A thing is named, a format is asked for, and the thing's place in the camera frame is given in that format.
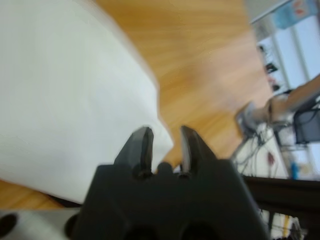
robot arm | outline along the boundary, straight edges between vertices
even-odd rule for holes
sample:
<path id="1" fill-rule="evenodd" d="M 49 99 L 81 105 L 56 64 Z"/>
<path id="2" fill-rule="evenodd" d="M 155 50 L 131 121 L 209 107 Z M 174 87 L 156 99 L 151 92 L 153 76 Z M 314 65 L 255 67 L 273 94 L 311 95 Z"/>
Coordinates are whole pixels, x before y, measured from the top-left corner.
<path id="1" fill-rule="evenodd" d="M 247 114 L 246 121 L 251 123 L 249 126 L 257 126 L 260 123 L 275 125 L 291 122 L 296 111 L 315 101 L 319 95 L 320 75 L 291 91 L 290 94 L 272 97 L 264 107 L 254 109 Z"/>

wooden table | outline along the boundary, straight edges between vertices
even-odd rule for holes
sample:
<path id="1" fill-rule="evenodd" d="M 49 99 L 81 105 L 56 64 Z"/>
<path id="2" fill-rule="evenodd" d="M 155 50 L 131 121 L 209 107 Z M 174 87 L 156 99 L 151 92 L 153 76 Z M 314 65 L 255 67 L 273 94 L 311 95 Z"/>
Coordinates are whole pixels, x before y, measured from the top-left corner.
<path id="1" fill-rule="evenodd" d="M 196 129 L 219 158 L 241 141 L 235 114 L 271 97 L 241 0 L 97 0 L 156 75 L 159 112 L 182 153 L 179 127 Z M 45 195 L 0 183 L 0 208 L 58 208 Z"/>

white wall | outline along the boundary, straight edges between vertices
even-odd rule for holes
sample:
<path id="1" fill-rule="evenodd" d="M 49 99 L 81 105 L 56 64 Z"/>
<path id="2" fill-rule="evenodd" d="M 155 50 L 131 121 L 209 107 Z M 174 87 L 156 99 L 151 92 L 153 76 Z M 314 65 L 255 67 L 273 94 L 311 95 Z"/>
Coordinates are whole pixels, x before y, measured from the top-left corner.
<path id="1" fill-rule="evenodd" d="M 250 22 L 276 9 L 289 0 L 244 0 Z"/>

white towel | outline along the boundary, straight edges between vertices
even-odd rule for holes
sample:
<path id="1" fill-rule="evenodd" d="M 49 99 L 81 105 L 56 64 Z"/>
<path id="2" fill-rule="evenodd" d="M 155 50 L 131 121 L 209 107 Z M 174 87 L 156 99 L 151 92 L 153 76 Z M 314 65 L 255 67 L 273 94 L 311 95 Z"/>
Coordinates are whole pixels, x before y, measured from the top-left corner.
<path id="1" fill-rule="evenodd" d="M 157 85 L 117 25 L 85 0 L 0 1 L 0 178 L 83 202 L 133 131 L 173 141 Z"/>

screw hole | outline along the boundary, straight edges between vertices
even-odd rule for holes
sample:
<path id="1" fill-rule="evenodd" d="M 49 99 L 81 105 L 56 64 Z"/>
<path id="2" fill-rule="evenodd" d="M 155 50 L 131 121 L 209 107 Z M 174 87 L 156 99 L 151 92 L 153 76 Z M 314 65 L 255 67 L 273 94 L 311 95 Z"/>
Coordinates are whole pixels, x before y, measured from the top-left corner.
<path id="1" fill-rule="evenodd" d="M 18 216 L 14 213 L 7 214 L 0 218 L 0 238 L 8 235 L 16 226 Z"/>
<path id="2" fill-rule="evenodd" d="M 72 237 L 72 233 L 74 231 L 74 228 L 75 228 L 75 224 L 78 220 L 78 216 L 79 214 L 75 214 L 73 215 L 72 217 L 70 217 L 65 225 L 64 225 L 64 234 L 67 236 L 67 238 L 71 239 Z"/>

